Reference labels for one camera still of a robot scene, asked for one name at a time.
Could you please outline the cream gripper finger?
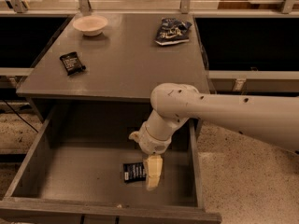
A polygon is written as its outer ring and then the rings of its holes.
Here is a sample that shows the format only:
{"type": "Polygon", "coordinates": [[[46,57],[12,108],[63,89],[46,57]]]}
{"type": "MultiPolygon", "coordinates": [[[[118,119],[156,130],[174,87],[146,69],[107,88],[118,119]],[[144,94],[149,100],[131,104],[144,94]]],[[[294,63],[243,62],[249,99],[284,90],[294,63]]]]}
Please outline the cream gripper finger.
{"type": "Polygon", "coordinates": [[[149,155],[143,160],[143,164],[146,171],[146,188],[148,191],[152,191],[159,185],[163,159],[160,155],[149,155]]]}
{"type": "Polygon", "coordinates": [[[129,134],[129,139],[138,143],[140,141],[139,131],[134,131],[129,134]]]}

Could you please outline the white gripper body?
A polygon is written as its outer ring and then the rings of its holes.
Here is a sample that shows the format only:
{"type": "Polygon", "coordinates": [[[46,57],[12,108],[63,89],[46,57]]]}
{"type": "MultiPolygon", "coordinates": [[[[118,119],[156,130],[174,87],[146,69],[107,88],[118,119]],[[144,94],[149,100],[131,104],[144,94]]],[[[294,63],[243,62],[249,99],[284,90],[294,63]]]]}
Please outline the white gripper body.
{"type": "Polygon", "coordinates": [[[146,128],[146,124],[143,123],[138,131],[137,143],[144,153],[148,155],[161,155],[166,152],[171,143],[171,139],[168,138],[162,141],[152,137],[146,128]]]}

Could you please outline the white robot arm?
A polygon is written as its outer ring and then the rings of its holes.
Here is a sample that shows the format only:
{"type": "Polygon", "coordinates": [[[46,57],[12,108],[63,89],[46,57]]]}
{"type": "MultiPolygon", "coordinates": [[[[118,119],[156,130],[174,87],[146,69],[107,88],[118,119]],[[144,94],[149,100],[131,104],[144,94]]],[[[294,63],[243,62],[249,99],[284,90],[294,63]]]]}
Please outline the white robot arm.
{"type": "Polygon", "coordinates": [[[299,150],[299,98],[220,95],[199,92],[194,86],[163,83],[150,96],[147,121],[129,138],[148,155],[143,160],[146,187],[156,189],[164,154],[172,135],[188,119],[201,119],[289,150],[299,150]]]}

